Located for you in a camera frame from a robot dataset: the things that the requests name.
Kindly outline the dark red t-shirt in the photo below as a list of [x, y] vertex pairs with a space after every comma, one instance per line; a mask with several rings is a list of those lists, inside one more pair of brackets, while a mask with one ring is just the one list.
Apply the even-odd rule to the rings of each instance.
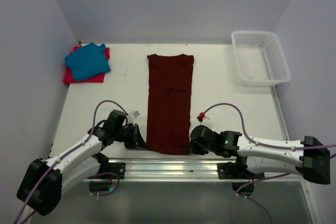
[[188, 155], [194, 56], [148, 55], [146, 143], [150, 150]]

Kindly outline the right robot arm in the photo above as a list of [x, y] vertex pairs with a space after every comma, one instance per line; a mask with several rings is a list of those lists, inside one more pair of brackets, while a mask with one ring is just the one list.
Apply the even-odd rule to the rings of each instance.
[[305, 180], [330, 184], [330, 151], [319, 140], [273, 141], [248, 137], [235, 131], [216, 133], [199, 125], [191, 132], [189, 151], [196, 155], [214, 153], [233, 162], [217, 165], [220, 179], [263, 178], [265, 173], [295, 174]]

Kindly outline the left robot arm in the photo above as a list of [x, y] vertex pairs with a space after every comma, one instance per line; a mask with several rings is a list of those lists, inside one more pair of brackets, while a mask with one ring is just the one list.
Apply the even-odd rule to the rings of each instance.
[[85, 179], [124, 178], [125, 164], [111, 165], [102, 151], [115, 142], [128, 150], [147, 150], [134, 119], [138, 111], [126, 114], [113, 110], [107, 119], [94, 123], [75, 145], [49, 159], [32, 161], [17, 192], [17, 198], [42, 216], [51, 213], [67, 190]]

